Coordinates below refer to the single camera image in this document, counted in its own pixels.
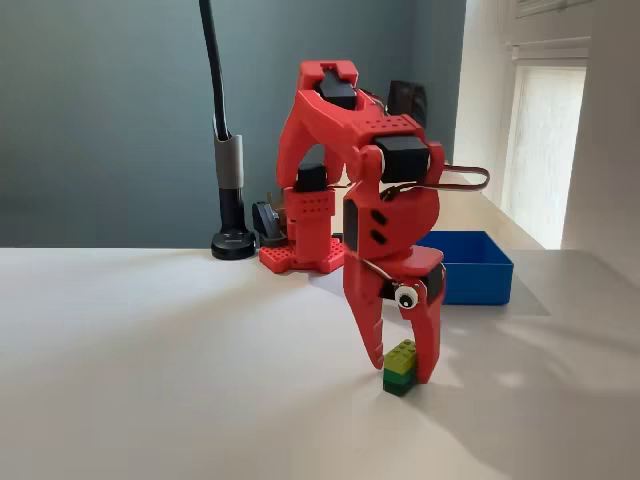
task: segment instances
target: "red robotic arm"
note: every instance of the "red robotic arm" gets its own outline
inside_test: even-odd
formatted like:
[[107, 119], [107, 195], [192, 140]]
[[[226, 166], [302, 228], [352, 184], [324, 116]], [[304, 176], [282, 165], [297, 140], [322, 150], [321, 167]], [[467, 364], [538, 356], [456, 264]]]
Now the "red robotic arm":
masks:
[[[387, 115], [377, 98], [356, 88], [357, 78], [349, 61], [300, 66], [276, 172], [285, 192], [289, 238], [295, 242], [287, 248], [298, 262], [286, 268], [328, 272], [344, 261], [345, 296], [376, 368], [383, 366], [383, 299], [395, 300], [411, 321], [417, 379], [426, 383], [439, 355], [446, 272], [442, 252], [415, 243], [438, 219], [444, 151], [425, 141], [423, 128], [409, 115]], [[320, 184], [300, 167], [316, 144], [325, 147], [324, 165], [313, 173]], [[345, 164], [355, 185], [344, 200], [344, 252], [336, 257], [330, 238], [335, 196], [330, 185], [339, 181]], [[402, 185], [381, 194], [381, 182]], [[329, 265], [332, 253], [338, 261]], [[283, 270], [283, 256], [282, 249], [260, 253], [274, 271]]]

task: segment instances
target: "green lego brick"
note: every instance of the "green lego brick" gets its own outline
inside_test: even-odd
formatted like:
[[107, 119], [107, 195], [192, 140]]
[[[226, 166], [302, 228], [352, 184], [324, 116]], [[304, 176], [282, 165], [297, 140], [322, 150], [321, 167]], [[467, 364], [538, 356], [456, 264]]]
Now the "green lego brick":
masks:
[[416, 366], [416, 344], [405, 340], [384, 356], [384, 368], [399, 375]]
[[382, 389], [387, 392], [395, 395], [397, 397], [403, 397], [409, 390], [413, 388], [415, 382], [409, 382], [406, 385], [397, 385], [391, 382], [383, 382]]
[[393, 372], [391, 370], [384, 369], [382, 379], [385, 382], [395, 383], [396, 385], [405, 385], [416, 380], [416, 369], [412, 368], [404, 375]]

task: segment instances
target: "window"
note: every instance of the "window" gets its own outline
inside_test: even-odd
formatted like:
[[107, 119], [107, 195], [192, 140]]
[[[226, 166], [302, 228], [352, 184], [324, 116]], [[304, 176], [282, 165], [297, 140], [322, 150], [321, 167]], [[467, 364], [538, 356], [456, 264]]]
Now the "window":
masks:
[[519, 65], [502, 209], [545, 248], [560, 248], [586, 68]]
[[592, 1], [593, 0], [518, 0], [517, 17], [526, 17], [549, 10], [560, 10]]

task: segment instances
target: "googly eye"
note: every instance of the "googly eye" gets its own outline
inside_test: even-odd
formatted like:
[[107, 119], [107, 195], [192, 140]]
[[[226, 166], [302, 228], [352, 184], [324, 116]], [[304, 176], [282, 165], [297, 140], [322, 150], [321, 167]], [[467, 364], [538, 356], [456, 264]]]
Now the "googly eye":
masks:
[[418, 292], [414, 288], [400, 285], [396, 289], [396, 303], [400, 308], [411, 310], [418, 304]]

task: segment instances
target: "red perforated base plate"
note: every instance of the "red perforated base plate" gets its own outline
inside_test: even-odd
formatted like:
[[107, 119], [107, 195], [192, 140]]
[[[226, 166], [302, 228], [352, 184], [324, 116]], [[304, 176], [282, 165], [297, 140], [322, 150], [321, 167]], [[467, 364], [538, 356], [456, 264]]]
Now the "red perforated base plate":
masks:
[[329, 256], [319, 262], [298, 262], [293, 244], [276, 248], [262, 247], [259, 258], [273, 273], [284, 273], [289, 270], [316, 270], [320, 273], [330, 273], [344, 264], [344, 245], [337, 238], [332, 238]]

